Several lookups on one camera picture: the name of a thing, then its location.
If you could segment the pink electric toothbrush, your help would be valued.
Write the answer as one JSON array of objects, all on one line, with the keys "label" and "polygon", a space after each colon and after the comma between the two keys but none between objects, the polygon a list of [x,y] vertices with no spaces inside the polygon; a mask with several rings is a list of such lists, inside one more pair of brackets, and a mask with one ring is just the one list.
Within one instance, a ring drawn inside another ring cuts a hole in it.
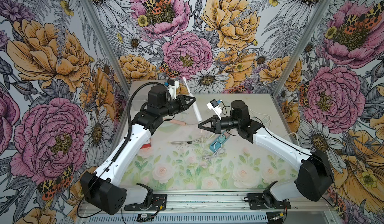
[{"label": "pink electric toothbrush", "polygon": [[176,125],[179,125],[179,126],[186,126],[187,125],[186,122],[182,122],[182,121],[178,121],[178,120],[171,120],[170,123],[176,124]]}]

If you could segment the teal power strip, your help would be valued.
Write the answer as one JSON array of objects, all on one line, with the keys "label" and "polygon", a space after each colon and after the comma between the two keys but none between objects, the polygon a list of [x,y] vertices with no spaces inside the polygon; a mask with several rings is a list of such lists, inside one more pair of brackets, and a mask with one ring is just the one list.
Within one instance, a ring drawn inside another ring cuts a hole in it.
[{"label": "teal power strip", "polygon": [[217,142],[217,138],[209,145],[209,149],[215,153],[217,151],[219,151],[224,144],[221,144],[219,142]]}]

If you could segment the teal plug adapter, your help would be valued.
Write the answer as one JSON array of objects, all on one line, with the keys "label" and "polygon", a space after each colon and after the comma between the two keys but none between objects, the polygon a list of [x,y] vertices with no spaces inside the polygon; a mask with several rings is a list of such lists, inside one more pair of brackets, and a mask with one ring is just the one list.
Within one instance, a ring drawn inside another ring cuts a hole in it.
[{"label": "teal plug adapter", "polygon": [[224,144],[226,142],[227,138],[225,135],[219,135],[217,138],[217,142]]}]

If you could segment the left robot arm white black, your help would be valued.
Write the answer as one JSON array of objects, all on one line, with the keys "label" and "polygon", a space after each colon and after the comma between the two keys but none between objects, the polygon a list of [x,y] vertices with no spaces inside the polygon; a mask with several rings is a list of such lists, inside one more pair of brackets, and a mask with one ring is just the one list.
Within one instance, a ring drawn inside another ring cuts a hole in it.
[{"label": "left robot arm white black", "polygon": [[196,101],[189,94],[177,94],[176,82],[164,84],[148,82],[148,100],[138,113],[128,115],[128,133],[110,156],[93,172],[80,178],[83,201],[114,215],[128,205],[149,208],[153,202],[153,190],[144,184],[121,187],[126,169],[143,145],[147,144],[163,122],[188,110]]}]

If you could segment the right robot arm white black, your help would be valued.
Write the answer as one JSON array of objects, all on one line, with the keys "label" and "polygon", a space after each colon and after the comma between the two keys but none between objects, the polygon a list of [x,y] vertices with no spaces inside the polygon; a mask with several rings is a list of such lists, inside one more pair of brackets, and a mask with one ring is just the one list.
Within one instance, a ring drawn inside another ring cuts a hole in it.
[{"label": "right robot arm white black", "polygon": [[298,173],[292,180],[269,184],[263,191],[262,205],[274,209],[279,202],[291,198],[304,197],[313,202],[323,198],[335,180],[325,153],[309,151],[275,135],[259,118],[250,116],[249,107],[242,100],[231,103],[230,114],[226,117],[221,116],[220,103],[215,99],[207,103],[207,108],[214,111],[215,115],[200,121],[199,129],[216,135],[222,131],[236,130],[242,139],[278,156]]}]

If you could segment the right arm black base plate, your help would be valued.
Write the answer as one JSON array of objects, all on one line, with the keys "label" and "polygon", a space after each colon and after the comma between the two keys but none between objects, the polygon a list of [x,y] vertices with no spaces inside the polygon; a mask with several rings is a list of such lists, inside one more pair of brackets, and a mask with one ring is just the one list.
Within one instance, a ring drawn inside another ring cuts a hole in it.
[{"label": "right arm black base plate", "polygon": [[270,195],[264,193],[249,193],[244,199],[249,204],[251,210],[289,210],[291,203],[288,199],[277,201]]}]

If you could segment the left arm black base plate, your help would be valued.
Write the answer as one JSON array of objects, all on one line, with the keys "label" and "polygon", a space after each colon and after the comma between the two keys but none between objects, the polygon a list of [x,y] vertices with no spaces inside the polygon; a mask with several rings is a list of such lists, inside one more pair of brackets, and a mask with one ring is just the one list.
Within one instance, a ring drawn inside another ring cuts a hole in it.
[{"label": "left arm black base plate", "polygon": [[124,211],[165,211],[167,198],[167,194],[153,194],[150,199],[146,199],[142,204],[125,205]]}]

